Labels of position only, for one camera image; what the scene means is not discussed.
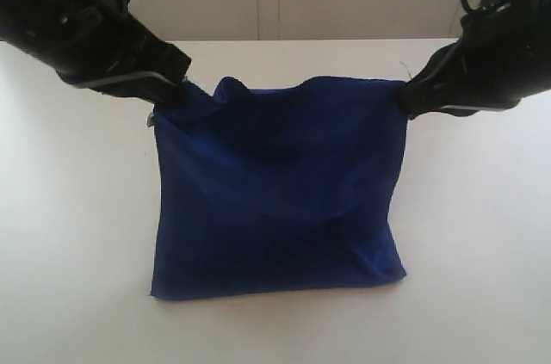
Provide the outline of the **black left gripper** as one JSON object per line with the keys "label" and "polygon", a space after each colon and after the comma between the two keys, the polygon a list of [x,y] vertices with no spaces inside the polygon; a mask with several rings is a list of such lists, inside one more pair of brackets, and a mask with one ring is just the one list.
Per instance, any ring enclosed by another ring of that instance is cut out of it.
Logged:
{"label": "black left gripper", "polygon": [[137,23],[129,2],[1,0],[1,39],[73,87],[172,106],[192,59]]}

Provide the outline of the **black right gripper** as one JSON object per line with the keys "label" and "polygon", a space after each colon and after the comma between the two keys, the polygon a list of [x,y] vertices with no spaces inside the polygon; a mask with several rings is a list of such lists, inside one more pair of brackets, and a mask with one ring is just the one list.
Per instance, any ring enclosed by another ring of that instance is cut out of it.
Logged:
{"label": "black right gripper", "polygon": [[501,112],[550,90],[550,0],[471,13],[461,25],[460,44],[438,49],[399,89],[397,101],[409,120]]}

